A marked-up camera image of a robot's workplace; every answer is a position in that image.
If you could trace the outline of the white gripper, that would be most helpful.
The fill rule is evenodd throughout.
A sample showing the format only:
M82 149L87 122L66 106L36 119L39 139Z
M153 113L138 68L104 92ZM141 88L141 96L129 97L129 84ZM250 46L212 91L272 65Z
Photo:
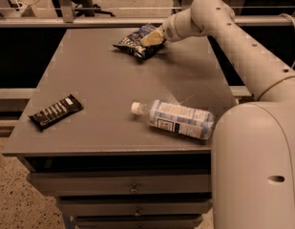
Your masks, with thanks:
M140 39L143 47L160 45L165 39L170 42L180 41L193 36L196 29L196 25L192 23L190 10L172 14L160 27L161 30L156 29Z

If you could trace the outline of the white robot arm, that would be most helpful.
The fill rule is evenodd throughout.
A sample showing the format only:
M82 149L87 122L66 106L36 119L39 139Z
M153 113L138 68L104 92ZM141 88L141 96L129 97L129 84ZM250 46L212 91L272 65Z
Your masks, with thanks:
M212 138L215 229L295 229L295 71L234 21L222 0L193 0L142 39L145 46L213 37L253 95Z

